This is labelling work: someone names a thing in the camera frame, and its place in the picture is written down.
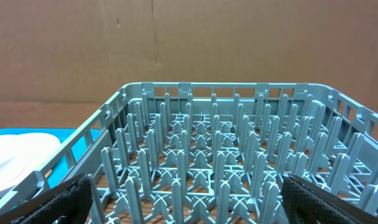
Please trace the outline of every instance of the blue tray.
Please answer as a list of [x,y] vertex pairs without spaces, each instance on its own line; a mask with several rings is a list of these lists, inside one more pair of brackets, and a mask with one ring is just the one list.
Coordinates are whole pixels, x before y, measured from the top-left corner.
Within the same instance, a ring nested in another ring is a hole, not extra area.
[[[63,143],[75,129],[58,129],[58,128],[4,128],[0,129],[0,135],[2,134],[26,134],[26,133],[47,133],[56,136],[61,143]],[[99,130],[90,130],[92,136],[97,138],[100,134]],[[86,151],[85,140],[79,139],[77,143],[72,147],[72,152],[75,158],[80,158]],[[69,171],[65,157],[63,157],[54,167],[53,173],[47,179],[50,187],[55,187]]]

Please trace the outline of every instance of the plastic dish rack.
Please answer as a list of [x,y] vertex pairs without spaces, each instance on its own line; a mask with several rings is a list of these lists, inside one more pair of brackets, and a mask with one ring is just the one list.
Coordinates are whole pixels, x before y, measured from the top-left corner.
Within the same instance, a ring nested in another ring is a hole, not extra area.
[[[378,114],[324,85],[131,83],[2,198],[0,213],[48,190],[45,173],[65,156],[63,180],[87,173],[95,188],[106,175],[90,223],[119,223],[123,213],[132,223],[288,223],[280,189],[289,174],[378,217],[375,125]],[[87,150],[75,158],[81,138]]]

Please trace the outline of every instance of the brown cardboard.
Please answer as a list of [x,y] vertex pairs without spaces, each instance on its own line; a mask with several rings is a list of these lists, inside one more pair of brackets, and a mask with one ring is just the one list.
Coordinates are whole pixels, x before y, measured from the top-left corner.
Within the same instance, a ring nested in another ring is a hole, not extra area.
[[0,0],[0,100],[151,81],[323,83],[378,108],[378,0]]

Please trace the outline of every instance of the dish rack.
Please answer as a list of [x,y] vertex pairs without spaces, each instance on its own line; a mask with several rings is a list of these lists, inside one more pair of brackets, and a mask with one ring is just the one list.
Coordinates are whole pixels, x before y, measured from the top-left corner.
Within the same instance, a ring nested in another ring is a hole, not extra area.
[[125,213],[132,223],[288,223],[280,190],[290,174],[378,217],[376,126],[378,114],[325,85],[130,83],[0,199],[0,214],[49,190],[45,174],[65,157],[62,181],[91,174],[97,188],[89,223]]

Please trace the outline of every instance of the table surface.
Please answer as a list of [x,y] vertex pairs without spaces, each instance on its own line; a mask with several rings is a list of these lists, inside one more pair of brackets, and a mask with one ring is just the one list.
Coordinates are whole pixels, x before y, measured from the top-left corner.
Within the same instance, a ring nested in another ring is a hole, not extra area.
[[[0,102],[0,129],[1,128],[77,128],[79,127],[101,103],[46,103],[46,102]],[[378,140],[378,127],[372,133]],[[107,181],[103,175],[98,182],[99,187],[106,187]],[[112,200],[105,209],[108,214],[113,211],[115,201]],[[149,201],[142,201],[143,213],[151,213],[153,205]],[[188,208],[184,207],[185,218],[190,215]],[[210,212],[212,217],[216,216],[216,209]],[[131,223],[128,213],[120,215],[122,223]],[[242,223],[240,218],[234,223]],[[150,221],[150,223],[164,223],[161,215]]]

